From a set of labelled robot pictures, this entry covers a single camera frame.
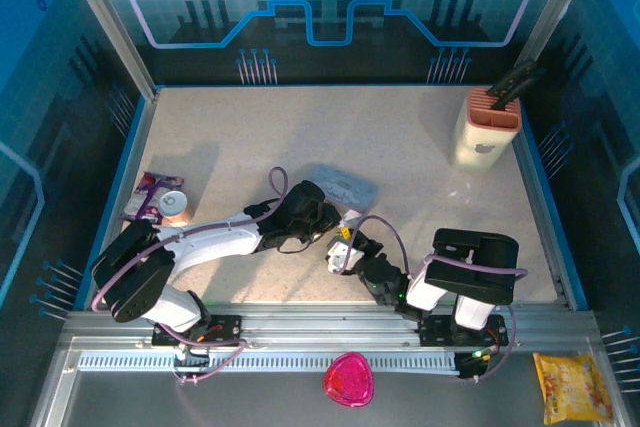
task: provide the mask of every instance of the yellow snack bag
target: yellow snack bag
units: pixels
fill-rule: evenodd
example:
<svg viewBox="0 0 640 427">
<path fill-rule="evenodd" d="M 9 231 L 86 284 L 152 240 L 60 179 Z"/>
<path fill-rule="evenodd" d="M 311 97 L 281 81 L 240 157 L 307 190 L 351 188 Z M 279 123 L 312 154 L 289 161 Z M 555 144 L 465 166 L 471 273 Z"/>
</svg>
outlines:
<svg viewBox="0 0 640 427">
<path fill-rule="evenodd" d="M 590 420 L 613 423 L 609 391 L 593 355 L 533 354 L 544 397 L 544 423 Z"/>
</svg>

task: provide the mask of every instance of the wire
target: wire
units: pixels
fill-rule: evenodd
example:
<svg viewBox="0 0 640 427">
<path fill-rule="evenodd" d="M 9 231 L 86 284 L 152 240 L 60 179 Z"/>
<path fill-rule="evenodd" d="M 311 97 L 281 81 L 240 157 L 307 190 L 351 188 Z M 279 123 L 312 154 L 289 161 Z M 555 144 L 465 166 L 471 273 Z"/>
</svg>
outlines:
<svg viewBox="0 0 640 427">
<path fill-rule="evenodd" d="M 304 244 L 304 247 L 298 250 L 280 250 L 282 246 L 278 247 L 276 250 L 278 251 L 279 254 L 284 254 L 284 255 L 300 254 L 301 252 L 304 252 L 309 247 L 311 247 L 313 244 L 315 244 L 315 242 L 309 241 Z"/>
<path fill-rule="evenodd" d="M 509 345 L 507 345 L 507 350 L 500 359 L 500 362 L 496 364 L 496 366 L 491 369 L 489 372 L 485 372 L 483 375 L 476 377 L 474 379 L 466 379 L 470 382 L 475 382 L 476 384 L 481 380 L 487 380 L 490 377 L 493 377 L 498 373 L 498 370 L 504 365 L 509 356 L 511 355 L 511 351 L 513 350 L 514 345 L 516 344 L 516 314 L 513 311 L 513 308 L 510 305 L 507 305 L 507 309 L 509 309 L 509 314 L 511 314 L 511 339 L 509 340 Z"/>
<path fill-rule="evenodd" d="M 467 264 L 459 260 L 450 259 L 449 257 L 443 257 L 441 255 L 429 254 L 422 260 L 422 266 L 418 272 L 418 275 L 426 269 L 429 263 L 433 260 L 443 262 L 445 264 L 453 265 L 454 267 L 460 267 L 461 269 L 473 270 L 475 272 L 483 272 L 485 274 L 497 274 L 497 275 L 515 275 L 516 281 L 523 279 L 529 275 L 527 269 L 502 269 L 500 267 L 487 267 L 484 265 Z"/>
<path fill-rule="evenodd" d="M 218 340 L 216 342 L 198 342 L 198 341 L 195 341 L 195 340 L 187 339 L 185 336 L 179 334 L 178 332 L 173 330 L 168 325 L 160 324 L 160 327 L 162 327 L 164 330 L 166 330 L 167 333 L 170 336 L 172 336 L 174 339 L 178 340 L 179 342 L 182 342 L 183 344 L 191 345 L 191 346 L 194 346 L 194 347 L 222 347 L 224 345 L 239 344 L 238 348 L 236 349 L 236 351 L 233 354 L 231 354 L 222 364 L 220 364 L 218 367 L 216 367 L 215 369 L 213 369 L 213 370 L 211 370 L 209 372 L 206 372 L 204 374 L 193 374 L 191 377 L 180 377 L 179 375 L 177 375 L 174 372 L 173 374 L 177 378 L 179 378 L 182 382 L 189 382 L 189 383 L 192 383 L 192 384 L 197 384 L 198 382 L 200 382 L 202 380 L 206 380 L 206 379 L 208 379 L 210 377 L 213 377 L 218 372 L 220 372 L 222 369 L 224 369 L 227 365 L 229 365 L 231 362 L 233 362 L 242 353 L 242 351 L 247 347 L 246 339 Z"/>
<path fill-rule="evenodd" d="M 282 190 L 278 190 L 278 188 L 276 187 L 273 181 L 273 174 L 275 172 L 280 172 L 282 174 Z M 289 176 L 287 175 L 287 172 L 282 167 L 272 168 L 269 171 L 269 185 L 280 197 L 277 199 L 275 205 L 271 207 L 271 209 L 268 212 L 265 212 L 263 215 L 256 217 L 255 219 L 241 220 L 236 222 L 218 222 L 217 224 L 207 224 L 199 227 L 194 227 L 192 229 L 185 230 L 180 234 L 172 235 L 171 237 L 167 237 L 166 239 L 153 244 L 151 247 L 143 250 L 138 255 L 136 255 L 133 259 L 127 262 L 118 272 L 116 272 L 116 274 L 113 277 L 111 277 L 111 279 L 109 279 L 109 281 L 107 281 L 104 284 L 104 286 L 98 291 L 93 301 L 91 302 L 91 309 L 94 312 L 101 312 L 101 309 L 99 308 L 100 301 L 104 298 L 107 292 L 111 290 L 111 288 L 116 284 L 116 282 L 118 282 L 129 270 L 131 270 L 134 266 L 136 266 L 138 262 L 140 262 L 145 257 L 149 256 L 156 250 L 164 247 L 165 245 L 170 244 L 172 242 L 177 242 L 182 238 L 188 237 L 190 235 L 198 234 L 200 232 L 204 232 L 207 230 L 215 230 L 215 229 L 231 228 L 231 227 L 242 227 L 245 225 L 256 224 L 258 222 L 262 222 L 263 220 L 267 219 L 278 209 L 278 207 L 280 207 L 280 205 L 282 205 L 282 202 L 284 202 L 286 193 L 289 190 Z M 220 347 L 223 345 L 239 344 L 238 349 L 227 360 L 225 360 L 222 364 L 220 364 L 218 367 L 213 369 L 211 372 L 207 372 L 205 374 L 200 374 L 200 375 L 193 375 L 190 378 L 183 378 L 181 379 L 183 382 L 191 382 L 195 384 L 200 380 L 205 380 L 205 379 L 208 379 L 209 377 L 214 376 L 215 374 L 220 372 L 222 369 L 224 369 L 227 365 L 229 365 L 231 362 L 233 362 L 242 353 L 242 351 L 245 349 L 247 345 L 247 341 L 245 339 L 222 340 L 218 342 L 195 342 L 178 334 L 167 325 L 164 325 L 164 324 L 160 324 L 160 325 L 173 338 L 187 345 L 198 346 L 198 347 Z"/>
<path fill-rule="evenodd" d="M 466 262 L 460 262 L 458 260 L 450 259 L 449 257 L 442 257 L 440 255 L 429 254 L 424 260 L 420 272 L 423 269 L 426 269 L 429 263 L 433 260 L 437 260 L 438 262 L 444 262 L 445 264 L 453 265 L 455 267 L 460 267 L 462 269 L 473 270 L 476 272 L 484 272 L 486 274 L 499 274 L 499 275 L 515 275 L 516 281 L 523 279 L 527 275 L 529 275 L 529 271 L 527 269 L 501 269 L 499 267 L 486 267 L 484 265 L 473 265 L 467 264 Z M 513 312 L 513 308 L 511 305 L 507 305 L 507 309 L 509 309 L 509 314 L 511 314 L 511 340 L 509 341 L 509 345 L 507 345 L 507 350 L 500 359 L 500 362 L 496 364 L 496 366 L 491 369 L 489 372 L 484 373 L 480 377 L 475 377 L 473 379 L 465 379 L 466 381 L 478 383 L 481 380 L 486 380 L 490 377 L 493 377 L 498 370 L 504 365 L 509 356 L 511 355 L 511 351 L 513 350 L 513 346 L 515 345 L 516 339 L 516 314 Z"/>
<path fill-rule="evenodd" d="M 493 329 L 487 329 L 487 332 L 489 332 L 491 334 L 491 337 L 493 337 L 493 339 L 496 341 L 496 344 L 495 344 L 494 347 L 496 349 L 498 349 L 498 350 L 496 350 L 496 354 L 495 355 L 498 355 L 500 353 L 500 339 L 498 339 L 498 336 L 493 331 Z"/>
<path fill-rule="evenodd" d="M 281 191 L 278 190 L 278 188 L 275 186 L 273 182 L 273 174 L 275 172 L 280 172 L 282 174 L 283 185 L 282 185 Z M 264 213 L 259 217 L 256 217 L 255 219 L 240 220 L 235 222 L 218 222 L 217 224 L 206 224 L 206 225 L 201 225 L 199 227 L 194 227 L 192 229 L 185 230 L 179 234 L 172 235 L 171 237 L 167 237 L 166 239 L 153 244 L 151 247 L 143 250 L 138 255 L 136 255 L 133 259 L 127 262 L 118 272 L 116 272 L 116 274 L 113 277 L 111 277 L 104 284 L 104 286 L 98 291 L 96 296 L 93 298 L 93 301 L 91 302 L 91 310 L 93 310 L 94 312 L 101 312 L 102 310 L 99 308 L 100 301 L 104 298 L 107 292 L 109 292 L 109 290 L 111 290 L 111 288 L 127 272 L 129 272 L 129 270 L 135 267 L 138 264 L 138 262 L 140 262 L 145 257 L 148 257 L 150 254 L 152 254 L 156 250 L 164 247 L 165 245 L 170 244 L 172 242 L 177 242 L 182 238 L 189 237 L 190 235 L 199 234 L 200 232 L 205 232 L 207 230 L 215 230 L 215 229 L 223 229 L 223 228 L 231 228 L 231 227 L 243 227 L 245 225 L 257 224 L 258 222 L 262 222 L 263 220 L 273 215 L 273 213 L 278 209 L 278 207 L 282 205 L 282 202 L 284 202 L 286 192 L 287 190 L 289 190 L 289 176 L 287 175 L 287 172 L 282 167 L 274 167 L 273 169 L 271 169 L 269 171 L 269 185 L 274 191 L 280 194 L 280 197 L 276 201 L 276 204 L 271 208 L 271 210 L 269 210 L 268 212 Z"/>
<path fill-rule="evenodd" d="M 402 242 L 402 239 L 400 238 L 400 234 L 393 227 L 393 225 L 391 225 L 389 222 L 387 222 L 386 220 L 384 220 L 382 217 L 380 217 L 378 215 L 365 215 L 364 217 L 362 217 L 358 221 L 356 226 L 353 228 L 353 232 L 351 233 L 351 239 L 349 240 L 349 247 L 347 248 L 347 254 L 344 257 L 344 262 L 342 264 L 342 267 L 340 269 L 338 269 L 338 270 L 335 270 L 333 273 L 336 274 L 336 275 L 340 275 L 345 270 L 347 270 L 347 265 L 349 265 L 349 257 L 351 256 L 351 249 L 353 249 L 353 244 L 354 244 L 354 242 L 356 240 L 356 234 L 360 231 L 360 227 L 362 227 L 362 224 L 364 224 L 367 220 L 371 220 L 371 219 L 375 219 L 375 220 L 377 220 L 379 222 L 382 222 L 384 225 L 389 227 L 389 230 L 391 230 L 391 232 L 393 232 L 393 235 L 396 237 L 396 240 L 398 241 L 398 245 L 400 246 L 400 250 L 402 251 L 402 260 L 404 262 L 404 271 L 407 273 L 407 275 L 410 275 L 410 272 L 409 272 L 409 258 L 407 257 L 407 249 L 405 249 L 405 247 L 404 247 L 404 243 Z"/>
</svg>

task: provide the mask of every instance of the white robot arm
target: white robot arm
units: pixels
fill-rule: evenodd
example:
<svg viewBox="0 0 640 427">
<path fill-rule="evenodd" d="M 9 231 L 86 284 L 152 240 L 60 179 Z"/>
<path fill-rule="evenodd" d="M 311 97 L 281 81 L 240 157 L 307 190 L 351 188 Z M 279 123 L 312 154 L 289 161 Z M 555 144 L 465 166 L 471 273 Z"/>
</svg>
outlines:
<svg viewBox="0 0 640 427">
<path fill-rule="evenodd" d="M 320 187 L 307 180 L 294 186 L 271 211 L 273 202 L 265 201 L 227 219 L 188 228 L 132 222 L 92 267 L 94 280 L 103 288 L 125 264 L 140 257 L 135 267 L 104 295 L 114 319 L 129 322 L 142 317 L 197 338 L 206 331 L 209 314 L 193 292 L 182 292 L 167 285 L 171 275 L 230 255 L 279 249 L 290 238 L 302 243 L 314 242 L 341 220 L 336 208 L 325 202 Z M 170 238 L 177 240 L 141 257 L 141 253 L 154 244 Z"/>
</svg>

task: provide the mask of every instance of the white container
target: white container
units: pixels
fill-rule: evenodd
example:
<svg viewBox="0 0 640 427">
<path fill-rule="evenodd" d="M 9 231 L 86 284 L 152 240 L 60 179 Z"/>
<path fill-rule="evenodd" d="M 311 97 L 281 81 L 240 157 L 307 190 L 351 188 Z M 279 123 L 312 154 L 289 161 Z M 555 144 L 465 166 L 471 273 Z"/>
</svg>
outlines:
<svg viewBox="0 0 640 427">
<path fill-rule="evenodd" d="M 472 89 L 462 104 L 453 130 L 451 165 L 469 172 L 489 170 L 522 128 L 520 100 L 504 111 L 491 110 L 495 97 Z"/>
</svg>

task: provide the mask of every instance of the candy wrapper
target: candy wrapper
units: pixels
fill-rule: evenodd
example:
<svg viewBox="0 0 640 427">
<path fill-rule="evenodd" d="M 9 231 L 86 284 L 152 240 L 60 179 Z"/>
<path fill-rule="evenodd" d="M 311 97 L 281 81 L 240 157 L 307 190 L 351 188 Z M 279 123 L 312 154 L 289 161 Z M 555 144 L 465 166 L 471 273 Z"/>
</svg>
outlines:
<svg viewBox="0 0 640 427">
<path fill-rule="evenodd" d="M 158 212 L 160 198 L 171 190 L 182 190 L 183 185 L 182 177 L 145 172 L 122 217 L 129 221 L 147 219 L 155 225 L 162 223 L 162 215 Z"/>
<path fill-rule="evenodd" d="M 609 391 L 593 355 L 533 354 L 544 397 L 544 423 L 589 420 L 613 423 Z"/>
</svg>

